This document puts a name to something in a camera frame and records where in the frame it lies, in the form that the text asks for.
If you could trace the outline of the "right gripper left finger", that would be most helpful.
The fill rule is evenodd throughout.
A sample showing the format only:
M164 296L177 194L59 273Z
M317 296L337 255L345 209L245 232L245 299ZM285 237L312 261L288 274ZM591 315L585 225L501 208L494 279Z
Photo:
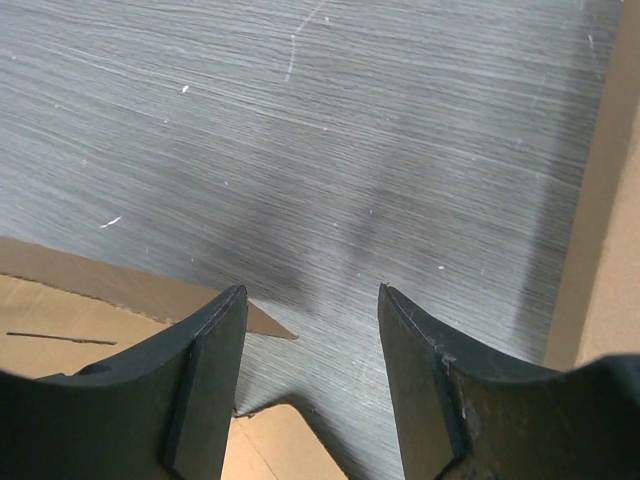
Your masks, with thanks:
M230 287L121 353L31 381L30 478L219 478L247 316Z

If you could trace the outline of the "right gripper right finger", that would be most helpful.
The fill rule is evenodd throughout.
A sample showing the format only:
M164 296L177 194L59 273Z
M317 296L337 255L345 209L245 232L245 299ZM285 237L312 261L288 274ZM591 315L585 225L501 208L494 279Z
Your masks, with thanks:
M405 478L579 478L562 374L473 339L386 284L378 322Z

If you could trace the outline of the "brown cardboard box sheet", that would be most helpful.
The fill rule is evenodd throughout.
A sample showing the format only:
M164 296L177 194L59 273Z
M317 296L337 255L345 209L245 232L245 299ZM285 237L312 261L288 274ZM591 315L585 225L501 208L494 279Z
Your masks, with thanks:
M29 476L29 384L72 376L184 320L223 291L27 243L1 241L1 475ZM293 334L248 299L245 331ZM290 404L230 420L217 479L339 479Z

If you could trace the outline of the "folded brown cardboard box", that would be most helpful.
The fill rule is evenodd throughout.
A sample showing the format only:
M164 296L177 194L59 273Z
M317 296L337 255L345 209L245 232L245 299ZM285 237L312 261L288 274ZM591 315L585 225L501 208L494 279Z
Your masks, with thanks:
M639 4L622 6L543 364L639 350Z

